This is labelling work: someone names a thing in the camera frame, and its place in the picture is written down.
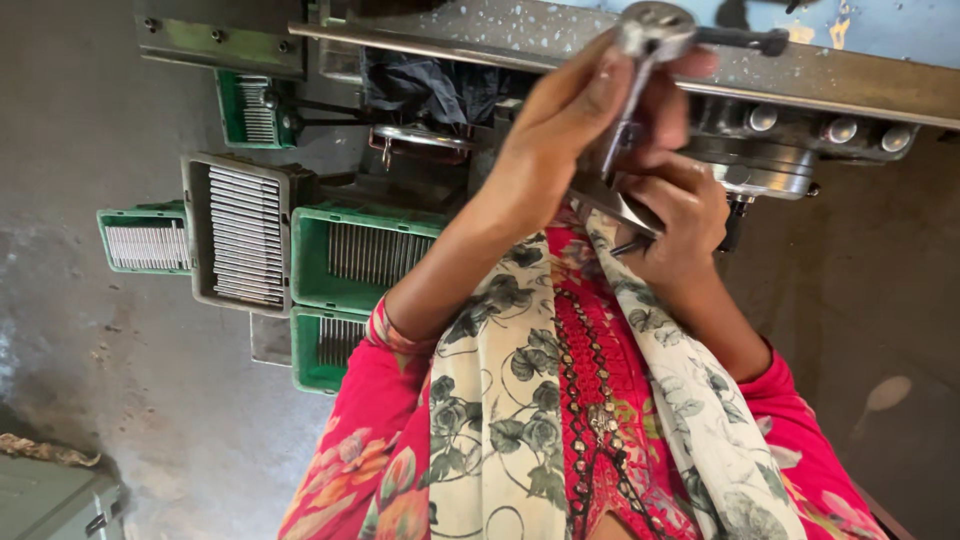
wrench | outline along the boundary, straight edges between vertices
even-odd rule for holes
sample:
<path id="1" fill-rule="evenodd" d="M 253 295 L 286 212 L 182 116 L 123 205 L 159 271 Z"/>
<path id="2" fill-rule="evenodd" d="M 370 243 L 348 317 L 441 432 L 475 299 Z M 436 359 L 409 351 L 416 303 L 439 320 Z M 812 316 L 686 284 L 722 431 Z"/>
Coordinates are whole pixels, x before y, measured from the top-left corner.
<path id="1" fill-rule="evenodd" d="M 759 50 L 778 56 L 786 47 L 789 33 L 774 30 L 753 33 L 731 29 L 698 28 L 689 12 L 666 2 L 637 2 L 629 6 L 616 25 L 615 45 L 634 59 L 634 78 L 623 110 L 607 130 L 597 137 L 581 160 L 570 183 L 569 193 L 636 231 L 634 241 L 614 248 L 614 256 L 650 245 L 663 233 L 663 222 L 646 206 L 617 190 L 613 173 L 616 158 L 630 150 L 636 106 L 654 68 L 681 58 L 695 43 L 717 43 Z"/>

floral scarf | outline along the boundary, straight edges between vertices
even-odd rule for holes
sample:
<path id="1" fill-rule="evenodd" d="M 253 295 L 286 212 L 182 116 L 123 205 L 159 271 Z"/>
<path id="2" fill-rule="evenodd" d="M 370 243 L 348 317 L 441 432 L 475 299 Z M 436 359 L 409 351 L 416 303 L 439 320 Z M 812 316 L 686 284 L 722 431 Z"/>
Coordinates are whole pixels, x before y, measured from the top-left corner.
<path id="1" fill-rule="evenodd" d="M 736 383 L 610 255 L 615 222 L 587 229 L 653 380 L 670 452 L 705 538 L 805 538 L 780 471 Z M 507 253 L 433 357 L 431 526 L 437 537 L 557 540 L 568 534 L 554 293 L 546 236 Z"/>

woman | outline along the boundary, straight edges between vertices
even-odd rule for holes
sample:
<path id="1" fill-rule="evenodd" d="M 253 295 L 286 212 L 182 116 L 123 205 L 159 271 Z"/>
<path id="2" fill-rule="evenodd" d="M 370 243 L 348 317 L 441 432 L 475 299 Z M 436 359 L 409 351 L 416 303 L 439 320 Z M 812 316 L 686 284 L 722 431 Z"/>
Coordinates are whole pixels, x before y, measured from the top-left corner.
<path id="1" fill-rule="evenodd" d="M 619 163 L 665 233 L 564 193 L 632 75 L 609 35 L 531 92 L 483 188 L 391 289 L 284 517 L 289 540 L 884 538 L 714 269 L 724 190 L 674 154 L 694 50 Z"/>

screw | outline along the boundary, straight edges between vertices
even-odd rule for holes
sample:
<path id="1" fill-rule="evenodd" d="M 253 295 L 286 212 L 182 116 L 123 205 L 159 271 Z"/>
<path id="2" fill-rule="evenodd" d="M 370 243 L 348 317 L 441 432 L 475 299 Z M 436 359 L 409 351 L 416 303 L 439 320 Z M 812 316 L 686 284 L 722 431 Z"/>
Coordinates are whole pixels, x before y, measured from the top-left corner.
<path id="1" fill-rule="evenodd" d="M 757 105 L 750 112 L 747 124 L 756 132 L 765 132 L 777 123 L 777 110 L 769 105 Z"/>
<path id="2" fill-rule="evenodd" d="M 887 130 L 883 134 L 880 146 L 887 152 L 899 152 L 910 144 L 910 128 L 906 126 L 896 126 Z"/>
<path id="3" fill-rule="evenodd" d="M 834 144 L 843 144 L 849 142 L 854 135 L 856 135 L 856 120 L 842 116 L 827 125 L 823 138 Z"/>

green plastic crate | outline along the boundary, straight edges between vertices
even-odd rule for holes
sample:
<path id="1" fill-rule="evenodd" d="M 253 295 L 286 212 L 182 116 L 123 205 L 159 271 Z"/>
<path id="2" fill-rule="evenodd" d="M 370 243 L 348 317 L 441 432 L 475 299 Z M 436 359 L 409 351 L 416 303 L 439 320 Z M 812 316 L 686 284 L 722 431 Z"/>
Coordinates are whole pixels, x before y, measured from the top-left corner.
<path id="1" fill-rule="evenodd" d="M 189 231 L 190 228 L 186 221 L 186 209 L 183 200 L 177 199 L 167 203 L 150 203 L 137 205 L 132 209 L 102 209 L 97 210 L 97 227 L 100 229 L 100 239 L 104 242 L 104 253 L 107 255 L 107 264 L 110 270 L 114 272 L 133 272 L 137 274 L 180 274 L 190 275 L 189 268 L 180 269 L 158 269 L 158 268 L 127 268 L 113 264 L 113 257 L 110 256 L 109 242 L 107 240 L 107 230 L 105 227 L 144 227 L 153 224 L 166 224 L 171 219 L 178 219 L 182 224 L 183 233 L 187 237 L 187 250 L 189 251 Z"/>
<path id="2" fill-rule="evenodd" d="M 404 251 L 405 255 L 400 258 L 395 258 L 394 255 L 401 249 L 407 250 L 413 244 L 420 246 L 422 252 L 424 245 L 429 247 L 440 235 L 445 224 L 446 218 L 439 214 L 365 203 L 327 201 L 294 210 L 291 231 L 291 294 L 294 302 L 369 315 L 380 297 L 396 281 L 387 279 L 378 283 L 343 275 L 338 277 L 335 270 L 331 271 L 330 234 L 331 231 L 341 229 L 331 230 L 331 227 L 351 225 L 362 230 L 372 230 L 372 234 L 386 239 L 383 244 L 386 247 L 378 252 L 382 257 L 377 264 L 389 265 L 403 259 L 406 266 L 410 266 L 411 262 L 416 262 L 414 256 L 410 255 L 411 251 Z M 398 238 L 397 245 L 390 247 L 390 238 Z M 402 269 L 391 275 L 397 279 L 402 277 Z"/>
<path id="3" fill-rule="evenodd" d="M 296 148 L 297 135 L 290 129 L 283 127 L 281 110 L 272 111 L 273 136 L 271 141 L 253 141 L 247 133 L 244 122 L 244 109 L 248 104 L 244 100 L 240 89 L 241 77 L 253 77 L 242 73 L 215 70 L 217 81 L 217 101 L 220 104 L 220 118 L 224 128 L 224 142 L 231 148 Z M 293 84 L 289 81 L 278 81 L 268 77 L 263 78 L 267 84 L 281 94 L 292 94 Z"/>
<path id="4" fill-rule="evenodd" d="M 356 342 L 343 342 L 321 352 L 321 325 L 324 319 L 342 321 L 359 330 Z M 315 309 L 296 306 L 290 309 L 290 338 L 292 342 L 294 386 L 304 392 L 332 395 L 340 391 L 340 384 L 347 374 L 347 360 L 359 343 L 367 317 L 334 309 Z"/>

